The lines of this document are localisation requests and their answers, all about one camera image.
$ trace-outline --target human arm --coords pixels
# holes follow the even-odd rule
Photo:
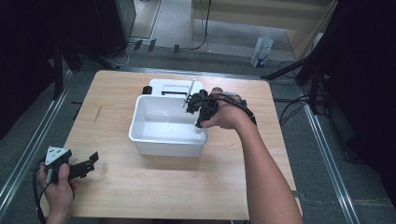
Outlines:
[[[76,185],[74,183],[70,185],[68,180],[69,172],[69,165],[66,163],[62,164],[58,174],[58,184],[51,183],[44,191],[44,195],[49,202],[49,217],[47,218],[47,224],[68,223],[72,215],[72,188],[74,189]],[[47,172],[44,165],[40,167],[38,178],[44,189],[47,186]]]
[[[218,113],[201,124],[206,128],[235,129],[239,135],[244,153],[251,223],[303,223],[285,177],[262,141],[257,126],[244,111],[219,102]]]

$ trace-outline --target forearm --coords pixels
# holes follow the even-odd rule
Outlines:
[[[67,224],[69,220],[70,216],[67,214],[49,214],[47,224]]]
[[[236,129],[244,150],[247,206],[256,223],[302,223],[285,177],[268,152],[257,127],[244,122]]]

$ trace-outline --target tripod leg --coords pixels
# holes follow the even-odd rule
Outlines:
[[[82,46],[80,46],[79,44],[72,42],[70,40],[66,40],[67,43],[72,46],[74,49],[76,49],[77,51],[87,55],[88,57],[94,59],[95,61],[97,61],[99,64],[101,64],[102,66],[104,66],[105,68],[110,68],[110,69],[118,69],[118,67],[114,67],[111,63],[101,59],[99,56],[89,52],[87,49],[84,49]]]
[[[62,47],[61,41],[56,42],[55,52],[54,52],[54,72],[55,72],[55,93],[53,99],[57,99],[59,94],[64,89],[64,70],[62,68]]]
[[[267,76],[261,76],[261,78],[262,79],[270,79],[270,80],[272,80],[274,78],[281,77],[281,76],[287,74],[288,72],[303,66],[305,64],[306,60],[308,60],[307,57],[305,57],[305,58],[301,59],[300,61],[298,61],[296,63],[293,63],[293,64],[291,64],[291,65],[289,65],[289,66],[287,66],[285,68],[282,68],[279,71],[274,72],[273,74],[270,74],[270,75],[267,75]]]
[[[318,87],[319,87],[319,80],[320,80],[320,66],[317,65],[315,67],[315,73],[312,76],[312,83],[311,83],[311,92],[309,92],[309,107],[311,107],[312,112],[316,115],[318,111],[316,110],[317,105],[317,96],[318,96]]]

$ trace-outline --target handheld device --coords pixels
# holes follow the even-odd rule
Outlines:
[[[257,125],[253,112],[248,109],[247,101],[243,100],[238,94],[222,91],[221,93],[207,95],[207,91],[200,90],[187,98],[186,112],[194,114],[194,112],[199,110],[199,117],[195,122],[195,127],[202,129],[201,121],[209,120],[215,116],[219,109],[219,101],[224,101],[242,109],[250,117],[250,120]]]
[[[69,159],[72,156],[72,151],[62,147],[49,147],[47,155],[38,160],[35,167],[32,169],[33,172],[33,192],[35,195],[35,205],[38,219],[42,224],[46,223],[43,212],[40,206],[40,200],[44,191],[50,184],[58,184],[58,174],[62,164],[69,164]],[[99,160],[98,152],[93,153],[87,161],[80,162],[78,164],[70,165],[68,179],[74,179],[77,177],[86,177],[90,171],[94,170],[94,164]],[[37,172],[40,169],[40,164],[43,163],[47,168],[47,180],[46,187],[41,191],[40,195],[37,194]]]

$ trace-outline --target controller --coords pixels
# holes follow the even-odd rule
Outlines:
[[[194,114],[199,110],[198,120],[195,122],[195,127],[202,129],[201,121],[209,120],[218,112],[219,101],[224,101],[230,105],[234,105],[242,109],[250,117],[250,120],[257,125],[254,114],[248,109],[248,104],[246,100],[242,100],[241,97],[234,93],[228,91],[222,91],[219,94],[207,95],[207,91],[200,90],[193,95],[190,95],[187,99],[187,113]]]
[[[67,148],[61,147],[49,147],[45,164],[48,167],[46,184],[58,183],[58,174],[61,165],[64,163],[69,164],[69,159],[72,156],[72,151]],[[78,164],[70,165],[68,179],[74,179],[77,177],[84,178],[87,173],[94,170],[93,164],[99,160],[98,152],[93,153],[87,161],[80,162]]]

